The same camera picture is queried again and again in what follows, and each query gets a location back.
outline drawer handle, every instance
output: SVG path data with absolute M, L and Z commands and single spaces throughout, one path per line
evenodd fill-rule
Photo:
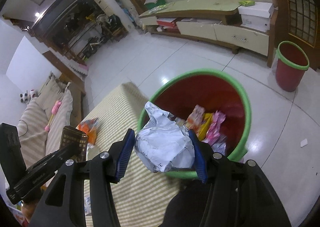
M 238 38 L 236 37 L 235 35 L 232 37 L 233 39 L 237 39 L 237 40 L 240 40 L 242 42 L 247 42 L 247 39 L 246 38 Z

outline stuffed toy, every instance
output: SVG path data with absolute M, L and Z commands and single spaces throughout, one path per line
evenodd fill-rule
M 54 116 L 57 114 L 58 109 L 60 108 L 61 104 L 62 104 L 62 102 L 61 102 L 61 101 L 58 101 L 58 100 L 57 100 L 56 103 L 54 104 L 54 106 L 53 106 L 53 108 L 52 108 L 52 110 L 51 110 L 51 113 L 52 113 L 52 114 L 51 114 L 50 120 L 49 120 L 48 124 L 47 124 L 47 125 L 45 126 L 45 128 L 44 128 L 44 130 L 45 130 L 46 132 L 49 132 L 49 130 L 50 130 L 50 124 L 51 124 Z
M 35 97 L 38 97 L 38 92 L 37 92 L 36 90 L 32 89 L 32 90 L 30 91 L 30 96 L 29 96 L 29 98 L 30 98 L 30 100 L 32 100 L 32 99 L 35 98 Z
M 21 100 L 20 100 L 21 103 L 27 103 L 27 101 L 29 100 L 28 91 L 26 91 L 26 93 L 21 93 L 20 98 L 21 98 Z

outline green rim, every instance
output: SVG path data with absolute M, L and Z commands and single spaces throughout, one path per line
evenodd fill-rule
M 190 72 L 183 73 L 173 78 L 169 82 L 167 82 L 150 98 L 149 101 L 154 102 L 160 96 L 160 94 L 162 94 L 166 89 L 174 85 L 176 82 L 186 79 L 188 77 L 197 76 L 197 75 L 212 75 L 228 82 L 237 91 L 237 93 L 241 98 L 242 104 L 244 106 L 244 115 L 245 115 L 244 130 L 238 145 L 232 151 L 232 153 L 228 156 L 229 160 L 237 162 L 247 153 L 245 144 L 247 142 L 249 132 L 250 132 L 250 127 L 251 127 L 251 106 L 250 106 L 250 101 L 245 89 L 235 78 L 219 70 L 213 70 L 213 69 L 193 70 Z M 147 112 L 145 109 L 143 109 L 138 121 L 138 131 L 141 130 L 144 126 L 143 118 L 145 116 L 147 116 Z M 167 172 L 166 175 L 175 177 L 175 178 L 198 178 L 196 171 L 170 171 L 170 172 Z
M 280 52 L 280 46 L 281 46 L 282 44 L 291 44 L 291 45 L 294 45 L 296 48 L 298 48 L 298 49 L 300 50 L 300 52 L 303 53 L 304 57 L 305 57 L 306 60 L 308 61 L 308 64 L 305 65 L 305 66 L 303 66 L 303 65 L 298 65 L 298 64 L 296 64 L 296 63 L 294 63 L 294 62 L 291 62 L 291 61 L 288 60 L 287 58 L 285 58 L 285 57 L 283 56 L 283 54 Z M 278 45 L 278 48 L 277 48 L 277 50 L 276 50 L 276 54 L 278 55 L 279 59 L 280 59 L 283 63 L 285 63 L 286 65 L 288 65 L 288 66 L 290 66 L 290 67 L 292 67 L 292 68 L 295 68 L 295 69 L 298 69 L 298 70 L 303 70 L 303 71 L 306 71 L 306 70 L 309 69 L 310 63 L 309 63 L 309 58 L 308 58 L 308 56 L 307 56 L 306 53 L 301 49 L 301 47 L 299 47 L 297 44 L 295 44 L 295 43 L 293 43 L 293 42 L 290 42 L 290 41 L 282 41 L 282 42 Z

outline trash bin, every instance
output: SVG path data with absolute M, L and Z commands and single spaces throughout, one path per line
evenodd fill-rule
M 309 69 L 309 59 L 306 53 L 295 43 L 283 41 L 276 50 L 278 63 L 276 81 L 285 91 L 295 91 L 304 72 Z
M 226 114 L 220 132 L 227 136 L 228 159 L 239 161 L 246 153 L 251 126 L 251 106 L 242 85 L 225 72 L 199 69 L 179 75 L 162 86 L 150 99 L 159 108 L 187 119 L 198 104 L 206 112 L 219 110 Z M 138 130 L 148 122 L 145 109 L 138 121 Z M 195 171 L 171 171 L 178 178 L 197 178 Z

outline blue gripper pad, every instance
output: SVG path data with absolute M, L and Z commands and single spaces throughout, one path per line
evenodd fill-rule
M 126 135 L 124 136 L 124 145 L 122 147 L 122 150 L 119 154 L 119 157 L 117 159 L 116 163 L 116 179 L 119 181 L 122 177 L 124 177 L 124 173 L 127 170 L 127 166 L 129 163 L 129 159 L 132 153 L 132 149 L 134 146 L 134 130 L 128 129 Z
M 202 152 L 199 147 L 199 144 L 201 145 L 204 143 L 201 143 L 199 141 L 196 133 L 193 130 L 189 130 L 189 137 L 190 137 L 192 144 L 193 144 L 193 147 L 195 149 L 194 165 L 196 168 L 198 178 L 201 180 L 201 182 L 206 183 L 208 180 L 206 160 L 204 159 L 204 156 L 202 155 Z

